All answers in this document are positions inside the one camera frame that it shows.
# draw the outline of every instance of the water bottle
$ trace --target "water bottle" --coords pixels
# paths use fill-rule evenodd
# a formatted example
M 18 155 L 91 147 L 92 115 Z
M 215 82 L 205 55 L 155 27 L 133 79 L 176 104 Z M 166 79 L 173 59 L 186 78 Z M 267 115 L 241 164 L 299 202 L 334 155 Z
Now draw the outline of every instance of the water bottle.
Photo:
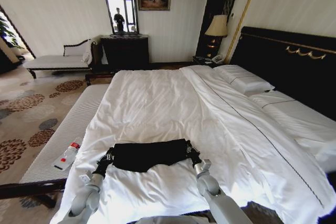
M 75 142 L 72 142 L 70 146 L 65 150 L 65 152 L 53 162 L 53 167 L 60 170 L 65 170 L 75 161 L 78 149 L 80 147 L 80 145 L 78 144 L 78 140 L 80 139 L 78 138 L 79 137 L 77 137 L 75 139 Z

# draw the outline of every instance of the lamp shade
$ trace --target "lamp shade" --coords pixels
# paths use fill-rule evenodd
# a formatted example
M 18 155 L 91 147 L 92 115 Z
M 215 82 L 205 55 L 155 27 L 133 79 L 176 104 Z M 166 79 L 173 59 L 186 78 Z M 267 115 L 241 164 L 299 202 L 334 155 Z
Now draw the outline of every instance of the lamp shade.
M 210 36 L 227 36 L 226 19 L 226 15 L 215 15 L 205 34 Z

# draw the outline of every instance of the mirror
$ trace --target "mirror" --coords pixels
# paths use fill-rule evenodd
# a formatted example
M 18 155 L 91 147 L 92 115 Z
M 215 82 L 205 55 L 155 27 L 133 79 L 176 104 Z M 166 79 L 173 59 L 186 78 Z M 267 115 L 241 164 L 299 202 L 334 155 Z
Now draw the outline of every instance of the mirror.
M 139 34 L 136 0 L 106 0 L 113 34 Z

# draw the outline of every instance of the carpet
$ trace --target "carpet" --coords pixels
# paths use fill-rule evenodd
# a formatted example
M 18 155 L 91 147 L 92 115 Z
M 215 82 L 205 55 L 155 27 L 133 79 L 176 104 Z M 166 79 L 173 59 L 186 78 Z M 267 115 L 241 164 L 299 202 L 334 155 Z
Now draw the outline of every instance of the carpet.
M 183 65 L 159 68 L 179 67 Z M 85 73 L 38 71 L 37 79 L 33 79 L 20 66 L 0 74 L 0 184 L 20 181 L 86 88 Z M 96 79 L 91 83 L 110 81 Z M 0 223 L 49 223 L 59 208 L 61 197 L 62 193 L 59 193 L 54 209 L 28 197 L 0 200 Z M 254 202 L 243 210 L 253 223 L 282 223 L 273 210 Z

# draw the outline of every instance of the upholstered bench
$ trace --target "upholstered bench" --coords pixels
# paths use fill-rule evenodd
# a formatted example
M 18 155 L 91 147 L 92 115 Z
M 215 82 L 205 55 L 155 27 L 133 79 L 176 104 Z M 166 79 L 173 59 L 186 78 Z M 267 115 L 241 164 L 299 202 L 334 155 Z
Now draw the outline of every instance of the upholstered bench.
M 54 168 L 52 163 L 75 138 L 84 137 L 108 86 L 96 84 L 85 89 L 20 183 L 0 186 L 0 199 L 31 196 L 48 208 L 55 206 L 56 201 L 47 194 L 64 189 L 70 167 L 59 170 Z
M 100 36 L 87 39 L 76 45 L 64 45 L 63 55 L 38 57 L 25 62 L 23 66 L 36 79 L 36 70 L 92 70 L 101 64 L 103 56 Z

